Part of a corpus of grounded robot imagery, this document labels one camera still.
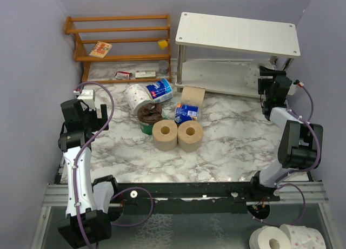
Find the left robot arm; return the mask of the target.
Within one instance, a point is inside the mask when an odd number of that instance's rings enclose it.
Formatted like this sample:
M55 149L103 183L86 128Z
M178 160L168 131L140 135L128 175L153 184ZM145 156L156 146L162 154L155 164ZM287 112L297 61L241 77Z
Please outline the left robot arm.
M101 105L101 117L82 99L65 101L61 109L64 123L58 146L68 172L68 205L58 231L72 248L81 248L111 238L108 209L119 198L119 189L112 175L95 180L90 176L94 134L109 129L106 105Z

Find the brown roll back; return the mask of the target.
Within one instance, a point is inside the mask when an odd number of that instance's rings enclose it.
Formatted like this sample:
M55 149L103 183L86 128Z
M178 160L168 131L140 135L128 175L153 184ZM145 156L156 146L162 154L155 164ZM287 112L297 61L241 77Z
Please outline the brown roll back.
M205 95L204 88L185 86L182 91L181 103L201 108Z

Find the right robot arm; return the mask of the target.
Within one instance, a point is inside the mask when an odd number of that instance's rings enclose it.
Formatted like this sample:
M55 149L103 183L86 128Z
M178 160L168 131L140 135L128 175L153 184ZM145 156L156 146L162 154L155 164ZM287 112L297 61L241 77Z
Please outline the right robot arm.
M322 154L323 127L298 116L287 104L287 96L305 85L292 81L285 71L259 67L258 94L264 117L282 130L277 159L258 171L250 181L249 196L260 201L294 173L308 172L319 166Z

